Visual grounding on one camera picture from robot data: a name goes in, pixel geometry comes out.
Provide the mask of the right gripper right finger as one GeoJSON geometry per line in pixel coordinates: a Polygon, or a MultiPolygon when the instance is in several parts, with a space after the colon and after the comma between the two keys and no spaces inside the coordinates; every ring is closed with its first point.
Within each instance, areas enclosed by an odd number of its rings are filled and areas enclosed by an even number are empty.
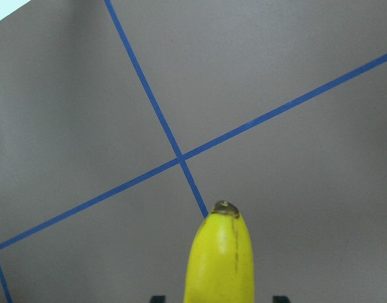
{"type": "Polygon", "coordinates": [[[287,303],[287,297],[282,295],[274,295],[272,303],[287,303]]]}

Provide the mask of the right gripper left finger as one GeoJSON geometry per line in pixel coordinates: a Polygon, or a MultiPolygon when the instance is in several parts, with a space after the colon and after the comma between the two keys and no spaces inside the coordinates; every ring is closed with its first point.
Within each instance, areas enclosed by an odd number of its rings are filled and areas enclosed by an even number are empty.
{"type": "Polygon", "coordinates": [[[150,299],[150,303],[165,303],[164,295],[153,295],[150,299]]]}

